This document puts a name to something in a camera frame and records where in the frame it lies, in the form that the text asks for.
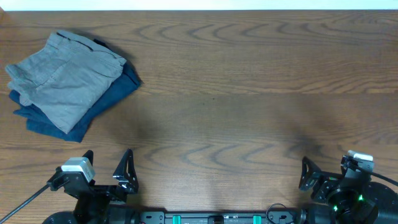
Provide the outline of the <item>grey shorts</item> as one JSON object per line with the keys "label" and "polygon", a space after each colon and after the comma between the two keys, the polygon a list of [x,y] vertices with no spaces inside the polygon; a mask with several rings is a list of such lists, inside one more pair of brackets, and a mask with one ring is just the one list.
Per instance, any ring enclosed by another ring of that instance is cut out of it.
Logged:
{"label": "grey shorts", "polygon": [[20,102],[37,106],[69,133],[123,72],[126,59],[94,41],[65,30],[52,33],[43,49],[5,71]]}

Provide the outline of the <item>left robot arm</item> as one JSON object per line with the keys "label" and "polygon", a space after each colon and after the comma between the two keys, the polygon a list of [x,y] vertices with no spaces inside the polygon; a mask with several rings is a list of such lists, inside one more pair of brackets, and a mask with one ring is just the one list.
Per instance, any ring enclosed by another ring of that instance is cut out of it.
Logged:
{"label": "left robot arm", "polygon": [[63,188],[66,194],[77,199],[77,203],[74,211],[54,213],[44,223],[138,224],[139,212],[125,206],[127,197],[139,190],[132,149],[127,149],[113,173],[118,181],[116,185],[97,185],[94,176],[91,150],[81,157],[69,158],[56,168],[47,186],[52,191]]}

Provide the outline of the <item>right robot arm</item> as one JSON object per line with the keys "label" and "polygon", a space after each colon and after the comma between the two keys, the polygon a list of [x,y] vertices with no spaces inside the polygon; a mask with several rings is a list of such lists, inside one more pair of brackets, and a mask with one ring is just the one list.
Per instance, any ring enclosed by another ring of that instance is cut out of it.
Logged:
{"label": "right robot arm", "polygon": [[314,203],[301,209],[295,223],[397,223],[397,192],[371,177],[397,182],[373,172],[373,156],[349,151],[340,167],[340,174],[326,172],[302,159],[299,189],[311,190]]}

